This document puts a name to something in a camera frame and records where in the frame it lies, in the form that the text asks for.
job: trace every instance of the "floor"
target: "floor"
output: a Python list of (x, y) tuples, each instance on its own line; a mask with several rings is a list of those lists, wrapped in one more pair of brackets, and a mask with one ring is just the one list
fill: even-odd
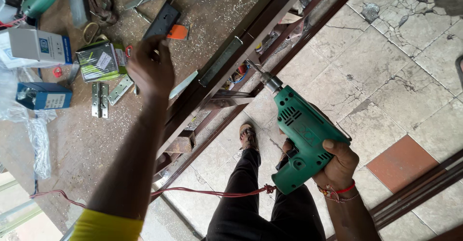
[[(379, 7), (377, 19), (367, 18), (371, 24), (363, 16), (369, 16), (369, 3)], [(463, 20), (446, 15), (434, 0), (350, 0), (279, 78), (351, 135), (360, 157), (354, 179), (365, 205), (373, 208), (463, 149), (463, 89), (455, 68), (462, 53)], [(245, 121), (254, 124), (261, 150), (258, 183), (271, 185), (285, 140), (272, 98), (263, 90), (172, 187), (223, 191), (240, 158), (238, 128)], [(223, 109), (197, 142), (231, 111)], [(334, 229), (325, 199), (311, 179), (306, 185), (329, 237)], [(218, 197), (182, 191), (165, 196), (206, 234)], [(273, 204), (274, 196), (260, 194), (259, 214), (269, 219)], [(457, 182), (380, 234), (385, 241), (428, 240), (462, 223), (463, 183)]]

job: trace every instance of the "cardboard box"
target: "cardboard box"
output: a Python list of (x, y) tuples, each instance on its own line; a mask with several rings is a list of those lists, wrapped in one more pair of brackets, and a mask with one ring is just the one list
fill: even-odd
[(69, 37), (33, 29), (0, 31), (0, 61), (8, 68), (72, 64)]

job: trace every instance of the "person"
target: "person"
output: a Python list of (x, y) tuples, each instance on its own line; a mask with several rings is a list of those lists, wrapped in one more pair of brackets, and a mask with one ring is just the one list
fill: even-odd
[[(174, 71), (165, 36), (149, 37), (139, 43), (127, 69), (142, 92), (143, 110), (77, 220), (71, 241), (135, 241), (142, 230), (150, 202), (156, 153), (163, 136), (169, 92), (174, 85)], [(258, 189), (261, 155), (251, 125), (241, 126), (237, 140), (238, 137), (243, 153), (225, 191), (248, 193)], [(379, 241), (373, 220), (357, 189), (352, 187), (358, 156), (346, 144), (333, 140), (325, 140), (323, 147), (335, 157), (313, 179), (319, 186), (331, 186), (331, 190), (349, 189), (336, 198), (327, 198), (338, 240)], [(288, 149), (290, 146), (285, 143), (283, 150)], [(287, 157), (283, 157), (281, 165), (286, 162)], [(258, 208), (259, 195), (222, 197), (203, 240), (326, 239), (306, 185), (288, 195), (276, 190), (271, 221), (259, 216)]]

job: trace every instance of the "wooden block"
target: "wooden block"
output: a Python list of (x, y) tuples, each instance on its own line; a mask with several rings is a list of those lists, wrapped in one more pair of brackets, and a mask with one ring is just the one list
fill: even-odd
[(167, 153), (190, 153), (193, 151), (196, 141), (194, 131), (182, 131), (180, 135), (167, 147)]

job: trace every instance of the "dca logo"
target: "dca logo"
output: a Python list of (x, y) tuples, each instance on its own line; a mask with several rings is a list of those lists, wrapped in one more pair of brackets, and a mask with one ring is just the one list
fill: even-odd
[(40, 43), (40, 52), (49, 54), (50, 49), (48, 48), (48, 40), (39, 38), (38, 42)]

